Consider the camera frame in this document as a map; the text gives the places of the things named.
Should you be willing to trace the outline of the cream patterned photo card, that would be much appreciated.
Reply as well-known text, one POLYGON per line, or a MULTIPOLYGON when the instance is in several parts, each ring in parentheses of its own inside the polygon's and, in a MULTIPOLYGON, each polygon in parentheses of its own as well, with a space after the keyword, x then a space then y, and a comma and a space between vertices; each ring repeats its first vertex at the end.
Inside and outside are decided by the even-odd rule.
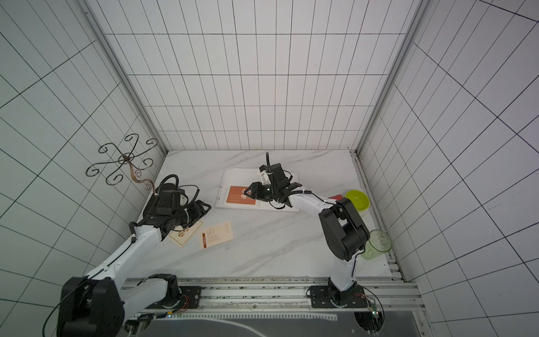
POLYGON ((194 237, 195 233, 200 227, 202 227, 203 224, 204 222, 199 220, 191 227, 177 226, 171 230, 167 237, 173 240, 176 244, 179 244, 181 247, 184 247, 189 240, 194 237))

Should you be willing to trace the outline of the orange photo card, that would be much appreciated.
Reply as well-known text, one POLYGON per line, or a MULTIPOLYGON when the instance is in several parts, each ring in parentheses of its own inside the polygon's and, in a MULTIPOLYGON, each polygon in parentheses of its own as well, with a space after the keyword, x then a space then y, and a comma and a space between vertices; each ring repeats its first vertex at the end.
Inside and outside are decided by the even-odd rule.
POLYGON ((247 187, 230 186, 226 203, 233 205, 255 206, 256 201, 244 194, 247 187))

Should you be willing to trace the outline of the cream text photo card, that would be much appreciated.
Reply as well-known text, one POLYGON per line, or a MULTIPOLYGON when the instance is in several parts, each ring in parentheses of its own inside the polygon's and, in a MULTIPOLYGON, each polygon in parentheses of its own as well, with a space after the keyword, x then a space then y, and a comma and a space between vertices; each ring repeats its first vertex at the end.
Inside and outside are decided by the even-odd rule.
POLYGON ((234 238, 232 224, 227 221, 205 229, 200 237, 202 249, 208 249, 216 245, 228 242, 234 238))

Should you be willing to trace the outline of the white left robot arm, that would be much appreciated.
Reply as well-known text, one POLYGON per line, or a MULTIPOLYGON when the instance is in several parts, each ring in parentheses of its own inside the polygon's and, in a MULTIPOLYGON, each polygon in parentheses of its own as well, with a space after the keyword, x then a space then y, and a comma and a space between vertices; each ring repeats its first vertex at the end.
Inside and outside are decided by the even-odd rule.
POLYGON ((109 258, 83 277, 63 286, 58 310, 58 336, 116 336, 129 320, 156 305, 159 313, 143 314, 144 321, 187 310, 192 293, 178 286, 172 274, 150 275, 137 286, 122 286, 144 257, 169 233, 195 225, 211 205, 197 198, 182 202, 182 188, 168 184, 150 198, 143 219, 131 222, 131 235, 109 258))

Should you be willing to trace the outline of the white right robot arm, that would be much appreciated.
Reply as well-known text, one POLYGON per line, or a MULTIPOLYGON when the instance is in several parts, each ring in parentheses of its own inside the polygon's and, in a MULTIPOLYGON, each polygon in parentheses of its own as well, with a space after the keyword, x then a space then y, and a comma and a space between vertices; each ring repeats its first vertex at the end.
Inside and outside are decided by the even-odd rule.
POLYGON ((348 198, 322 198, 305 189, 287 175, 281 164, 267 163, 259 168, 260 180, 249 185, 244 195, 269 204, 278 203, 304 211, 320 220, 327 246, 334 255, 328 286, 343 300, 356 287, 355 258, 362 254, 370 232, 352 201, 348 198))

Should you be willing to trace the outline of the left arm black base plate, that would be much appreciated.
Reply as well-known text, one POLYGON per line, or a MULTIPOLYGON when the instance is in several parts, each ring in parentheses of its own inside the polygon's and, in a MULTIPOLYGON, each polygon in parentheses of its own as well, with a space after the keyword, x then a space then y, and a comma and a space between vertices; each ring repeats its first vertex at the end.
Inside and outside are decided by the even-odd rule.
POLYGON ((164 300, 152 303, 146 310, 185 310, 199 307, 201 286, 179 286, 175 295, 167 296, 164 300))

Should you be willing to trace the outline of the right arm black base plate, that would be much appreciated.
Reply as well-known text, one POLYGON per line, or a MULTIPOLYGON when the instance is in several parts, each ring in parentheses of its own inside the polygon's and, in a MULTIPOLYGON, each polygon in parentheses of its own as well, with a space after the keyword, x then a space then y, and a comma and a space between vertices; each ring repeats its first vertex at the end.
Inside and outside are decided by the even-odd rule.
POLYGON ((359 285, 352 285, 344 292, 329 285, 311 286, 306 295, 311 307, 317 309, 363 309, 369 306, 364 288, 359 285))

